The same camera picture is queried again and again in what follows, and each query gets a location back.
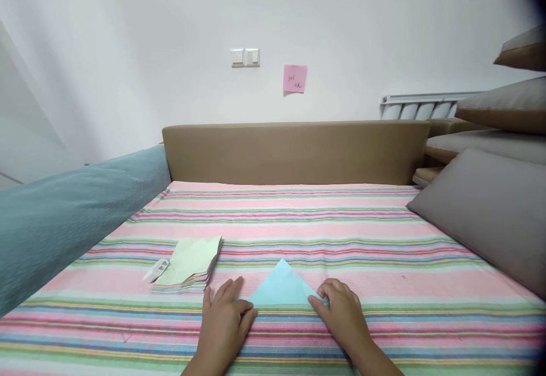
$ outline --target pink striped blanket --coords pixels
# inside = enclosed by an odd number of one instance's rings
[[[210,285],[249,297],[284,258],[314,289],[360,297],[377,344],[407,375],[525,374],[545,305],[411,213],[413,187],[173,182],[0,320],[0,374],[177,375],[196,350],[202,293],[142,282],[177,241],[222,235]],[[310,305],[257,306],[230,374],[353,374]]]

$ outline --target white radiator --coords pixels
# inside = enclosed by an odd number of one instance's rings
[[[457,102],[478,93],[387,94],[381,98],[381,120],[455,117]]]

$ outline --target wall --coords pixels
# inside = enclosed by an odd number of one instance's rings
[[[377,119],[382,94],[537,76],[492,65],[539,23],[529,0],[9,1],[0,19],[85,162],[155,144],[177,123]],[[262,66],[231,69],[230,47],[259,47]],[[283,95],[285,63],[308,65],[304,95]]]
[[[0,39],[0,190],[17,185],[14,180],[28,183],[81,167],[30,91],[23,68],[10,56],[6,48],[10,42],[1,25]]]

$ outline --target light blue paper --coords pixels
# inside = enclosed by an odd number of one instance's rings
[[[283,258],[249,301],[254,305],[306,305],[309,295],[322,300]]]

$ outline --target light switch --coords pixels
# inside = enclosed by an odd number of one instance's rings
[[[244,49],[230,49],[231,51],[231,67],[244,67],[243,51]]]
[[[260,66],[260,49],[245,49],[245,66]]]

